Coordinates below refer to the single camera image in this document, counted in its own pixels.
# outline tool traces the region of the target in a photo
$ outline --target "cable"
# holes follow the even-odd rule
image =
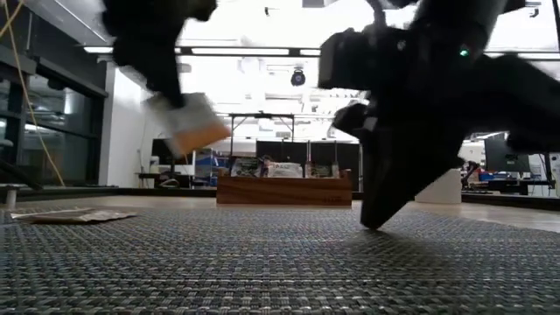
[[[3,5],[6,7],[6,9],[8,9],[8,3],[4,3]],[[11,28],[11,23],[14,21],[14,19],[16,19],[19,11],[23,6],[24,6],[24,1],[22,0],[17,4],[16,9],[14,10],[14,14],[12,14],[11,17],[10,17],[10,13],[8,12],[8,15],[6,16],[7,18],[6,24],[3,26],[2,30],[0,31],[0,38],[4,35],[4,33],[6,33],[8,28]]]
[[[45,141],[43,140],[43,136],[41,136],[41,133],[39,132],[39,125],[37,124],[37,119],[35,119],[35,112],[33,111],[33,106],[32,106],[32,103],[30,101],[29,94],[27,92],[27,87],[25,85],[24,74],[21,70],[21,65],[19,63],[18,47],[16,45],[14,32],[11,28],[11,23],[16,18],[16,16],[18,15],[18,13],[19,13],[21,7],[23,6],[23,4],[24,4],[24,0],[19,0],[19,4],[17,5],[16,10],[14,10],[14,13],[11,16],[10,16],[10,11],[8,9],[8,4],[7,3],[4,4],[4,12],[6,14],[6,21],[7,22],[6,22],[6,25],[4,26],[4,28],[0,31],[0,38],[4,35],[5,29],[7,29],[10,32],[11,48],[14,51],[14,58],[16,60],[16,66],[17,66],[17,73],[19,74],[19,79],[21,81],[21,87],[24,91],[25,102],[27,103],[27,106],[29,107],[29,112],[31,114],[31,120],[33,121],[33,124],[35,125],[35,129],[37,131],[38,139],[41,142],[41,145],[43,146],[43,151],[46,154],[46,158],[48,159],[49,163],[51,164],[52,169],[56,173],[56,176],[57,176],[57,178],[60,182],[60,185],[63,186],[63,187],[66,187],[66,185],[64,184],[64,179],[62,179],[62,176],[60,176],[59,169],[54,164],[53,158],[51,157],[51,154],[49,153],[49,150],[46,148]]]
[[[160,187],[165,187],[165,186],[168,186],[168,184],[170,184],[170,183],[173,183],[173,184],[177,185],[177,187],[180,186],[179,181],[176,180],[176,179],[173,179],[173,178],[167,179],[167,180],[164,181],[163,183],[159,184],[159,186],[160,186]]]

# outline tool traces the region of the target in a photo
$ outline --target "window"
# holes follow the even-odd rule
[[[89,97],[38,75],[30,77],[29,94],[37,123],[76,132],[91,131]]]
[[[19,164],[32,178],[43,184],[59,183],[51,166],[39,135],[58,168],[60,175],[68,182],[86,182],[88,179],[89,140],[52,129],[26,124],[23,152]]]
[[[7,122],[5,118],[0,118],[0,139],[6,138],[6,123]]]
[[[10,82],[8,80],[0,78],[0,110],[8,110],[9,99],[10,99]]]
[[[6,138],[6,119],[0,118],[0,140]],[[0,143],[0,157],[4,154],[4,146]]]

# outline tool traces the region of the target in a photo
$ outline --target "white wall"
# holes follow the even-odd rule
[[[148,167],[152,139],[161,129],[142,106],[148,92],[112,65],[106,90],[110,97],[105,101],[99,183],[138,187],[136,173],[141,165]]]

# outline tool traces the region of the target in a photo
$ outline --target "item in crate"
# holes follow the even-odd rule
[[[284,179],[302,179],[304,170],[298,163],[268,162],[267,177]]]
[[[256,157],[232,157],[231,177],[261,177],[263,163]]]
[[[310,179],[337,179],[340,177],[337,163],[308,162],[306,170],[306,174],[309,174],[307,177]]]

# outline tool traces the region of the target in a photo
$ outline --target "woven mat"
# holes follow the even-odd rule
[[[2,213],[0,313],[560,314],[556,233],[419,211],[372,233],[347,210],[131,210],[85,226]]]

